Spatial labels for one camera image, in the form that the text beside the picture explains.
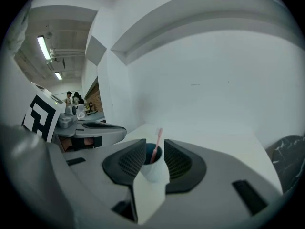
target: person in background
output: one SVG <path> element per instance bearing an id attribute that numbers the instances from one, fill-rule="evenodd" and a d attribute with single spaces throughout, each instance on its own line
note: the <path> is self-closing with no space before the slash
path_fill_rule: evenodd
<path id="1" fill-rule="evenodd" d="M 72 104 L 71 99 L 70 99 L 71 95 L 72 95 L 72 93 L 71 93 L 70 91 L 67 92 L 67 98 L 65 98 L 65 99 L 63 100 L 63 101 L 66 103 L 66 105 Z"/>
<path id="2" fill-rule="evenodd" d="M 78 92 L 74 93 L 74 99 L 73 99 L 73 103 L 75 105 L 79 105 L 79 104 L 84 104 L 84 100 L 81 98 L 81 96 L 79 95 Z"/>

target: ceiling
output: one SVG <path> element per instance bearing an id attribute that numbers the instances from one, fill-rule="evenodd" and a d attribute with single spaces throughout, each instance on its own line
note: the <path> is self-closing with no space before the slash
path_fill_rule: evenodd
<path id="1" fill-rule="evenodd" d="M 15 60 L 32 82 L 58 80 L 55 72 L 59 72 L 63 79 L 81 78 L 90 27 L 91 22 L 75 20 L 29 22 L 25 41 L 15 55 Z M 58 57 L 47 64 L 37 41 L 37 37 L 41 35 L 45 38 L 48 50 L 76 49 L 83 51 L 82 56 Z"/>

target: ceiling light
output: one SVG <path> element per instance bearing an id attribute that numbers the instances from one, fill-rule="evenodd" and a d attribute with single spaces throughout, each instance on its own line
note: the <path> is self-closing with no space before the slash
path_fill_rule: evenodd
<path id="1" fill-rule="evenodd" d="M 47 49 L 47 46 L 46 46 L 46 42 L 44 41 L 44 37 L 39 36 L 39 37 L 37 37 L 37 40 L 38 40 L 39 46 L 42 50 L 42 53 L 43 53 L 44 57 L 46 58 L 46 60 L 50 60 L 51 57 L 49 55 L 49 52 L 48 52 L 48 49 Z"/>
<path id="2" fill-rule="evenodd" d="M 55 72 L 55 74 L 56 74 L 56 76 L 57 76 L 57 78 L 58 78 L 59 80 L 62 80 L 62 77 L 61 77 L 61 75 L 60 75 L 58 72 Z"/>

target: cup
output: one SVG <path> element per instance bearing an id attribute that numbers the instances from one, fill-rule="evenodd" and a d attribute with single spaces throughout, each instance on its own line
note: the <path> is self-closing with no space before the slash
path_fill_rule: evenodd
<path id="1" fill-rule="evenodd" d="M 150 182 L 157 183 L 161 178 L 161 172 L 163 167 L 162 149 L 158 146 L 157 154 L 154 162 L 150 164 L 153 150 L 156 148 L 156 144 L 146 144 L 146 160 L 142 166 L 140 172 Z"/>

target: pink toothbrush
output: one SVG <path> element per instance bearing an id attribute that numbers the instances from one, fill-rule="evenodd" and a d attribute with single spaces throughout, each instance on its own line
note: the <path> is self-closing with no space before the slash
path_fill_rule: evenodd
<path id="1" fill-rule="evenodd" d="M 163 132 L 163 128 L 160 128 L 159 131 L 157 129 L 157 132 L 158 132 L 158 141 L 157 141 L 157 145 L 156 145 L 155 149 L 152 152 L 152 158 L 151 158 L 150 164 L 152 164 L 154 162 L 154 159 L 156 158 L 157 151 L 158 151 L 158 146 L 159 146 L 161 135 L 162 135 L 162 132 Z"/>

